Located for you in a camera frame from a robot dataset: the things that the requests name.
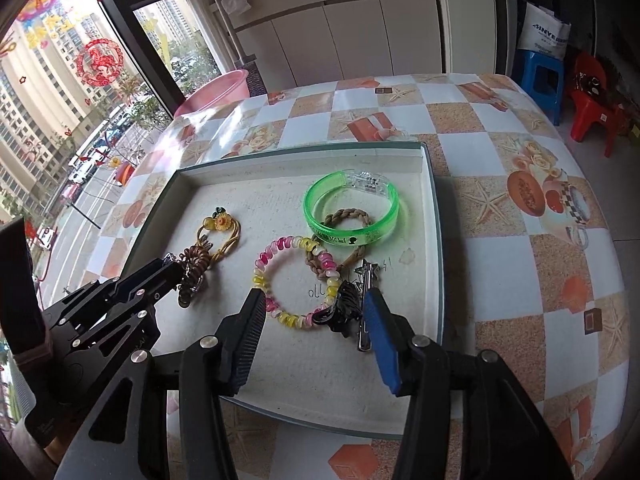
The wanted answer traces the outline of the white shopping bag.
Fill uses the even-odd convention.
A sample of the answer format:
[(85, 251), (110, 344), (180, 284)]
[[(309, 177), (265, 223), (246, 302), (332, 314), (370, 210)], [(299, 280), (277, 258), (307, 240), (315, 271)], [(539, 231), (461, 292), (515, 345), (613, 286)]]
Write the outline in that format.
[(562, 22), (551, 11), (528, 2), (518, 48), (562, 61), (571, 27), (570, 23)]

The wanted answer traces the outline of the pink plastic basin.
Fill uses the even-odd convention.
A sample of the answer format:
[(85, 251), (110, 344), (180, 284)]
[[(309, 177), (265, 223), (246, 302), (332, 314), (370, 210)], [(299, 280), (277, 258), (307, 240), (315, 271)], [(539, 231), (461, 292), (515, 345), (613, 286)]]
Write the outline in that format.
[(250, 96), (247, 76), (247, 70), (232, 70), (203, 84), (177, 108), (174, 117), (247, 99)]

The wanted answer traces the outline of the red plastic child chair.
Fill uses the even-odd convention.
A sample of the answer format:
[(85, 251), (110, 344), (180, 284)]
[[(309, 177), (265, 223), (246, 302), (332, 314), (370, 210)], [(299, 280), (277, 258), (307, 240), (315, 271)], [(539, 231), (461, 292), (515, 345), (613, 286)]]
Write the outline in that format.
[(586, 51), (577, 55), (568, 96), (574, 104), (570, 137), (582, 142), (593, 125), (605, 131), (604, 156), (612, 155), (615, 140), (628, 124), (624, 104), (611, 96), (601, 63)]

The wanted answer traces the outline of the black claw hair clip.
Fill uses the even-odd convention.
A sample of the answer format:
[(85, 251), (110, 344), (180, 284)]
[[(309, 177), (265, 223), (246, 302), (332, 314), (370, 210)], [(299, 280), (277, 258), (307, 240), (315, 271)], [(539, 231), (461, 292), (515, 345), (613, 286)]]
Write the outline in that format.
[(359, 289), (352, 282), (344, 281), (337, 289), (334, 304), (311, 315), (317, 326), (326, 326), (331, 332), (351, 337), (362, 317)]

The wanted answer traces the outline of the green translucent bangle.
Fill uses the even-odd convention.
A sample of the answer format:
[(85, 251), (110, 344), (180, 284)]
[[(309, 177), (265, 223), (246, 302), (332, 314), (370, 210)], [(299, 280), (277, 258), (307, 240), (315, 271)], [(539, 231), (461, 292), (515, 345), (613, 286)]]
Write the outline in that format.
[(398, 189), (374, 172), (337, 170), (314, 182), (303, 198), (303, 215), (324, 244), (368, 246), (393, 233), (400, 213)]

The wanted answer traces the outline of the blue plastic stool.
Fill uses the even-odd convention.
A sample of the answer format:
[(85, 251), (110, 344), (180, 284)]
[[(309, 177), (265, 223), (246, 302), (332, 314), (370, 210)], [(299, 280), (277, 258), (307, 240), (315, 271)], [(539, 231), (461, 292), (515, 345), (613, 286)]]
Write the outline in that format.
[(564, 96), (564, 66), (561, 60), (540, 52), (518, 49), (511, 78), (551, 115), (553, 125), (561, 119)]

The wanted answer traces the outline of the red horse window decal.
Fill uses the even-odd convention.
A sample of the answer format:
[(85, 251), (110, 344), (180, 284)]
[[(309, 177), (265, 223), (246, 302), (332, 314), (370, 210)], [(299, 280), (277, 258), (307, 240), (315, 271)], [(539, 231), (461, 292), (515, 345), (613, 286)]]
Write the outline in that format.
[(108, 86), (119, 77), (123, 67), (122, 49), (108, 38), (89, 41), (75, 58), (77, 77), (90, 87)]

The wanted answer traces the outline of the silver metal hair clip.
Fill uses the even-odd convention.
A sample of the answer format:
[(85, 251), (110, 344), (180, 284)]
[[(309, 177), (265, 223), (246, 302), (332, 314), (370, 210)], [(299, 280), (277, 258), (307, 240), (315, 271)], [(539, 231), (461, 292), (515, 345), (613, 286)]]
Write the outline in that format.
[(372, 290), (378, 289), (378, 264), (362, 259), (355, 272), (360, 275), (361, 299), (357, 349), (360, 352), (369, 352), (372, 344), (380, 342), (383, 335), (381, 315), (372, 296)]

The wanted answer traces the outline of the checkered patterned tablecloth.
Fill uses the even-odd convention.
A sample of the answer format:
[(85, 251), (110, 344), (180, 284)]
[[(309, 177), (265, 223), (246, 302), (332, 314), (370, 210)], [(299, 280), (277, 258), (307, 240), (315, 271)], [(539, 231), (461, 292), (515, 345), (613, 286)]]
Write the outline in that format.
[(442, 346), (498, 353), (574, 476), (612, 454), (629, 318), (610, 232), (582, 170), (503, 75), (402, 75), (312, 84), (174, 120), (104, 220), (85, 282), (192, 245), (224, 207), (241, 225), (190, 307), (156, 306), (158, 354), (213, 333), (254, 285), (268, 314), (224, 424), (241, 478), (386, 479), (408, 400), (372, 353), (311, 313), (334, 298), (305, 262), (308, 188), (344, 169), (396, 186), (393, 233), (368, 247), (386, 304)]

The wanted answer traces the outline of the white cabinet counter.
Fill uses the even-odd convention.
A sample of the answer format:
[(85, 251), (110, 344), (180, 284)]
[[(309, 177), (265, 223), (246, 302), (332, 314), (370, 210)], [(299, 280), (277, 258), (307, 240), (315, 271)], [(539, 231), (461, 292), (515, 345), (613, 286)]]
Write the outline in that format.
[(438, 0), (246, 0), (230, 16), (268, 91), (445, 69)]

